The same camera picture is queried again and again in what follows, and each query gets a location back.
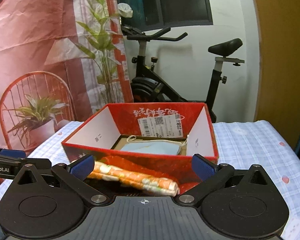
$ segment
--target orange floral cloth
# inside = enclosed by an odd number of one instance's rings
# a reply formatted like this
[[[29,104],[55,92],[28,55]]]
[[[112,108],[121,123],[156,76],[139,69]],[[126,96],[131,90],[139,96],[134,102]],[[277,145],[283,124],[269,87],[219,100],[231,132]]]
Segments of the orange floral cloth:
[[[140,172],[127,171],[102,162],[95,162],[94,170],[88,178],[120,181],[125,185],[141,190],[148,190],[160,195],[175,196],[180,192],[178,184],[171,179],[156,178]]]

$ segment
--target blue face mask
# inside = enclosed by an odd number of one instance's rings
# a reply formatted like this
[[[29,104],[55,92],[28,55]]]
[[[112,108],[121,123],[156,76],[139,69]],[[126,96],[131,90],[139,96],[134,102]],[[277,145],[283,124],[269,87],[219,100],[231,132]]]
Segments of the blue face mask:
[[[184,143],[168,140],[130,142],[129,139],[130,137],[127,139],[127,142],[129,143],[123,146],[121,151],[160,155],[178,155],[181,147],[186,144],[186,141]]]

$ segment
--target white and blue checkered cloth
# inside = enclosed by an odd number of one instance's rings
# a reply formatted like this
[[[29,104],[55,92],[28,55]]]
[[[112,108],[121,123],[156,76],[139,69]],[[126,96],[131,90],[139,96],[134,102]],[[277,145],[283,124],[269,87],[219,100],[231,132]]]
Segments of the white and blue checkered cloth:
[[[48,158],[52,165],[69,163],[61,146],[80,122],[71,122],[40,145],[29,157]],[[300,160],[289,145],[269,122],[216,123],[214,124],[219,163],[229,163],[236,169],[248,169],[252,164],[263,166],[285,199],[290,215],[282,237],[285,240],[300,240]],[[285,183],[282,177],[289,178]],[[0,199],[11,180],[0,185]]]

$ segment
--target window frame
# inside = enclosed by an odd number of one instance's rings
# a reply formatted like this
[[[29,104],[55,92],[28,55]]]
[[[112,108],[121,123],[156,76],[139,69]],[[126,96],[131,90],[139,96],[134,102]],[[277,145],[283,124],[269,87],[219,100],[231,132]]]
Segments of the window frame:
[[[138,26],[137,28],[143,32],[146,32],[146,31],[163,29],[165,27],[213,25],[210,1],[205,0],[205,3],[206,3],[207,14],[208,14],[207,20],[185,20],[185,21],[171,22],[171,23],[165,25],[163,22],[161,0],[156,0],[159,23],[153,24],[153,25],[142,25],[142,26]]]

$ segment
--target red box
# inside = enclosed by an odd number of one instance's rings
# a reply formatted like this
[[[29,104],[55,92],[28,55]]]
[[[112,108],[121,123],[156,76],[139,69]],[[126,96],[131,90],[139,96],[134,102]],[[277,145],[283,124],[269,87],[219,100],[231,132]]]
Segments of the red box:
[[[187,156],[152,155],[111,149],[120,135],[141,136],[138,119],[157,116],[181,116],[183,137],[187,138]],[[70,161],[92,154],[109,165],[145,173],[155,172],[174,179],[182,188],[200,182],[192,171],[191,159],[199,153],[218,162],[218,150],[207,106],[204,103],[123,103],[107,104],[91,116],[63,142]]]

